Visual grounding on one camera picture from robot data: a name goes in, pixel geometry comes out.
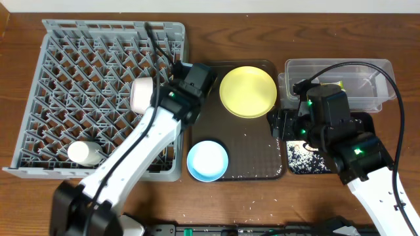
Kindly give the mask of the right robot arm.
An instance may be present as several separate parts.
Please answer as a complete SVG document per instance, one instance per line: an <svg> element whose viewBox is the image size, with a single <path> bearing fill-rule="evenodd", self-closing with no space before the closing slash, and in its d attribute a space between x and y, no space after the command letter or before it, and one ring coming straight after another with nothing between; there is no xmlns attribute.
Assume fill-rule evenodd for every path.
<svg viewBox="0 0 420 236"><path fill-rule="evenodd" d="M365 113L350 112L339 85L313 85L306 92L309 112L275 109L267 115L272 136L304 141L361 202L381 235L417 235L419 215L403 191L397 160L376 136Z"/></svg>

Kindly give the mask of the light blue bowl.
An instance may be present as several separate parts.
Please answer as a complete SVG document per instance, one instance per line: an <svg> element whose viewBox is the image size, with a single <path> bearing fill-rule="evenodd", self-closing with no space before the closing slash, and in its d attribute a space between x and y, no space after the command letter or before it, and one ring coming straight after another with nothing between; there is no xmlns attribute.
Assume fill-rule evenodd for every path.
<svg viewBox="0 0 420 236"><path fill-rule="evenodd" d="M228 152L219 142L204 140L188 152L186 165L190 175L200 182L214 182L227 171Z"/></svg>

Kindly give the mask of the yellow round plate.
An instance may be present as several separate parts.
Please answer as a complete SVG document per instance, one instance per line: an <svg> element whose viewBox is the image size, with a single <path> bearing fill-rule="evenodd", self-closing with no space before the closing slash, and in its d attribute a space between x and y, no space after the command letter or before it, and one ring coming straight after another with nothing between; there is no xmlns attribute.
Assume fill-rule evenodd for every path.
<svg viewBox="0 0 420 236"><path fill-rule="evenodd" d="M273 78L253 66L241 66L229 71L219 87L223 106L231 114L245 119L268 113L276 103L277 94Z"/></svg>

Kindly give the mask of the white round bowl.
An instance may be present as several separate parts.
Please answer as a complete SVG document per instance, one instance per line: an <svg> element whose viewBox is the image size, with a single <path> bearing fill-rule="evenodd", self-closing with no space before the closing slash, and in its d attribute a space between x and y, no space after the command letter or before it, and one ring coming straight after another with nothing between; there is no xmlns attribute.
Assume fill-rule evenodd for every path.
<svg viewBox="0 0 420 236"><path fill-rule="evenodd" d="M154 90L154 83L151 77L137 78L133 81L130 95L130 107L135 113L144 115L150 106Z"/></svg>

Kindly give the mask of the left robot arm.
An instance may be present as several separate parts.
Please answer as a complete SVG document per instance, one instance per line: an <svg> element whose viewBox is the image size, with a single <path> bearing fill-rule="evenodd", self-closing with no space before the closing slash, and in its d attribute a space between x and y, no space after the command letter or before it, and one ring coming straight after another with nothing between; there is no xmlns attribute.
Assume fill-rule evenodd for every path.
<svg viewBox="0 0 420 236"><path fill-rule="evenodd" d="M133 88L143 116L129 137L76 186L62 182L53 195L50 235L144 235L137 220L122 213L136 183L157 155L193 125L210 86L177 81L158 86L150 100Z"/></svg>

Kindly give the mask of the white cup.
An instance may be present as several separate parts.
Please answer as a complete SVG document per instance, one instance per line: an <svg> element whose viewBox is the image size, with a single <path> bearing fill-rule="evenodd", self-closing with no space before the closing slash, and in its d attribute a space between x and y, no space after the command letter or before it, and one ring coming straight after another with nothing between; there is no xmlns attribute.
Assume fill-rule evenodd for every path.
<svg viewBox="0 0 420 236"><path fill-rule="evenodd" d="M92 167L101 161L101 156L96 151L102 150L99 144L88 141L76 141L68 147L68 158L85 167Z"/></svg>

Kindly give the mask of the green orange snack wrapper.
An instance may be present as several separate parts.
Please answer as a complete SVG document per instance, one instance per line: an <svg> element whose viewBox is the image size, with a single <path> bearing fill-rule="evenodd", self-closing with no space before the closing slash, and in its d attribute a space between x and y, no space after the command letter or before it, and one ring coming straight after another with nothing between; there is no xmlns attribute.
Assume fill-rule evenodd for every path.
<svg viewBox="0 0 420 236"><path fill-rule="evenodd" d="M328 83L328 84L329 85L338 85L341 88L342 91L344 91L344 92L346 91L342 81L332 82L332 83Z"/></svg>

